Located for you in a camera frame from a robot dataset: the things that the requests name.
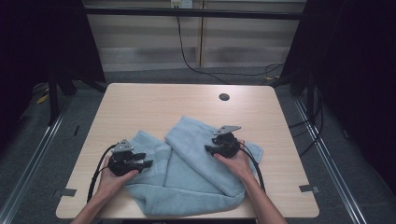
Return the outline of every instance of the table surface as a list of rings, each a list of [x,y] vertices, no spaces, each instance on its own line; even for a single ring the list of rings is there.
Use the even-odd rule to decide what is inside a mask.
[[[227,93],[230,100],[221,101]],[[268,196],[284,217],[316,217],[318,205],[308,185],[304,168],[273,88],[263,86],[189,84],[111,84],[79,154],[56,215],[73,218],[86,204],[91,178],[103,152],[139,130],[163,139],[182,116],[214,127],[242,126],[235,137],[264,149],[260,162]],[[123,189],[101,213],[102,218],[145,218],[134,198]],[[237,208],[192,218],[255,217],[248,197]]]

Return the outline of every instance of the cloth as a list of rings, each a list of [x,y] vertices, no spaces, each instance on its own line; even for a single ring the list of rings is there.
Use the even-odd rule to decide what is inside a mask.
[[[146,160],[153,164],[126,188],[145,215],[192,216],[229,210],[243,201],[243,184],[205,150],[205,145],[214,146],[211,139],[216,130],[182,117],[165,136],[165,143],[142,131],[136,134],[131,140],[134,150],[148,153]],[[262,149],[246,145],[260,161]]]

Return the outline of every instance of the cable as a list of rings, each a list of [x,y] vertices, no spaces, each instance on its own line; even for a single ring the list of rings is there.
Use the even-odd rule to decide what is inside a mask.
[[[270,72],[276,70],[276,69],[277,69],[279,66],[281,66],[281,65],[283,65],[283,63],[273,63],[273,64],[267,65],[267,66],[265,67],[265,71],[264,71],[265,79],[264,79],[264,81],[263,81],[262,83],[260,83],[259,86],[261,86],[262,84],[264,84],[265,82],[267,82],[267,80],[268,80],[268,74],[269,74]],[[275,68],[273,68],[272,70],[270,70],[270,71],[267,72],[267,68],[268,68],[269,66],[275,66]]]
[[[323,122],[324,122],[324,116],[323,116],[323,108],[322,108],[322,97],[319,95],[318,96],[318,107],[319,107],[319,111],[320,111],[320,129],[318,131],[318,134],[315,136],[314,141],[299,155],[300,158],[318,141],[318,139],[320,138],[320,134],[323,130]]]
[[[185,54],[184,54],[183,41],[182,41],[182,38],[181,38],[180,17],[177,17],[177,29],[178,29],[178,37],[179,37],[179,40],[180,40],[180,48],[181,48],[181,54],[182,54],[182,56],[183,56],[183,61],[184,61],[184,63],[190,68],[190,70],[192,70],[192,71],[194,71],[194,72],[196,72],[196,73],[199,73],[199,74],[204,74],[204,75],[211,76],[211,77],[213,77],[213,78],[215,78],[215,79],[217,79],[217,80],[219,80],[219,81],[221,81],[221,82],[223,82],[223,83],[225,83],[225,84],[231,85],[231,83],[229,83],[229,82],[227,82],[227,81],[224,81],[224,80],[222,80],[221,78],[216,77],[216,76],[214,76],[214,75],[229,75],[229,76],[243,76],[243,77],[256,77],[256,76],[266,75],[266,77],[265,77],[265,81],[266,81],[267,78],[268,78],[267,75],[268,75],[269,73],[271,73],[272,71],[274,71],[275,69],[277,69],[279,66],[283,65],[283,63],[273,63],[273,64],[269,64],[269,65],[265,66],[264,72],[257,73],[257,74],[241,74],[241,73],[225,73],[225,72],[202,72],[202,71],[196,70],[196,69],[192,68],[192,67],[189,65],[189,63],[188,63],[187,60],[186,60],[186,56],[185,56]],[[267,72],[267,69],[268,69],[268,67],[270,67],[270,66],[275,66],[275,68],[273,68],[272,70],[270,70],[270,71]]]
[[[246,150],[244,150],[241,147],[239,149],[242,150],[243,152],[245,152],[245,154],[247,154],[247,156],[250,158],[251,162],[254,165],[254,168],[256,169],[257,176],[259,177],[260,186],[262,187],[262,189],[265,192],[264,181],[262,180],[262,171],[260,170],[259,163],[256,162],[256,160],[254,160],[253,154],[251,153],[250,149],[248,149],[248,147],[245,144],[243,144],[243,143],[239,143],[239,144],[245,147]]]
[[[318,115],[318,113],[320,112],[320,110],[322,109],[321,108],[321,100],[322,99],[320,99],[320,101],[319,101],[319,98],[318,98],[318,105],[317,105],[317,111],[315,112],[315,115],[314,115],[314,118]],[[305,124],[305,123],[307,123],[308,122],[308,120],[307,119],[305,119],[305,120],[303,120],[303,121],[301,121],[301,122],[299,122],[299,123],[295,123],[295,124],[291,124],[291,125],[289,125],[289,128],[295,128],[295,127],[297,127],[297,126],[300,126],[300,125],[302,125],[302,124]]]
[[[106,168],[106,167],[104,167],[103,169],[100,169],[100,166],[102,165],[103,159],[105,158],[107,152],[108,152],[111,148],[115,147],[116,145],[112,145],[111,147],[108,147],[108,148],[106,149],[105,153],[102,155],[102,158],[99,160],[98,166],[96,167],[96,171],[95,171],[95,173],[93,174],[93,177],[92,177],[92,181],[91,181],[91,184],[90,184],[90,189],[88,190],[87,203],[90,201],[90,199],[91,199],[91,197],[92,197],[93,189],[95,188],[96,179],[98,178],[100,172],[102,172],[102,171]]]
[[[264,190],[265,192],[265,186],[264,186],[264,181],[262,180],[262,171],[260,170],[259,164],[254,160],[254,158],[248,153],[246,152],[244,149],[239,148],[241,151],[245,152],[245,154],[247,154],[247,156],[250,158],[250,160],[252,161],[254,168],[256,169],[257,172],[257,176],[259,177],[259,181],[260,181],[260,186],[262,187],[262,190]]]
[[[308,129],[305,129],[305,131],[303,131],[302,133],[298,133],[298,134],[294,135],[292,138],[298,137],[306,132],[308,132]]]
[[[289,73],[288,75],[287,75],[287,74],[282,74],[282,76],[279,78],[279,80],[277,80],[277,81],[271,83],[269,86],[275,89],[275,88],[278,87],[278,86],[281,86],[281,85],[285,85],[285,84],[287,84],[287,83],[290,83],[291,80],[292,80],[294,77],[296,77],[298,74],[301,74],[301,73],[303,73],[303,72],[308,72],[308,71],[307,71],[307,70],[308,70],[307,68],[303,68],[303,67],[302,67],[302,66],[303,66],[303,63],[304,63],[304,61],[300,62],[299,65],[298,65],[298,67],[297,67],[297,69],[294,69],[293,72]]]

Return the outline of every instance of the metal frame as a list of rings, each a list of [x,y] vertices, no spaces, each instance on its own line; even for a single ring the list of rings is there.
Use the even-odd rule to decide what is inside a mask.
[[[309,115],[307,114],[307,110],[303,101],[301,99],[296,99],[295,104],[303,120],[309,120]],[[337,165],[332,159],[332,154],[330,153],[329,149],[327,149],[326,145],[323,142],[323,139],[320,137],[320,133],[317,127],[308,121],[306,123],[306,128],[309,131],[312,140],[316,141],[315,145],[317,147],[318,153],[322,158],[323,163],[332,179],[332,182],[334,183],[335,188],[337,189],[353,223],[367,224],[367,221],[364,218],[363,212],[361,211],[358,202],[356,201],[355,197],[347,186],[347,183],[345,182],[340,171],[338,170]]]
[[[175,16],[175,17],[209,17],[298,21],[306,18],[303,13],[266,12],[266,11],[232,11],[186,8],[141,8],[141,7],[38,7],[37,11],[48,13],[82,13],[91,15],[126,15],[126,16]]]
[[[41,162],[44,160],[44,157],[49,150],[53,137],[58,132],[58,129],[64,119],[64,113],[69,107],[71,100],[72,98],[70,97],[66,105],[64,106],[64,109],[59,114],[58,118],[53,122],[52,125],[47,128],[43,138],[38,144],[38,147],[35,149],[35,154],[30,159],[14,190],[12,190],[12,192],[9,194],[6,202],[4,203],[0,211],[1,224],[11,223],[15,214],[17,213],[17,210],[20,207],[24,196],[27,193]]]

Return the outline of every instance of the tape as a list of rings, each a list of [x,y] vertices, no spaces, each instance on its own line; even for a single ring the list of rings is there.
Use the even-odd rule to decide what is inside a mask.
[[[312,187],[310,185],[302,185],[302,186],[299,186],[299,188],[302,193],[312,191],[314,194],[316,194],[316,193],[320,192],[318,187]]]
[[[62,198],[62,196],[74,197],[76,189],[56,189],[52,193],[52,197]]]

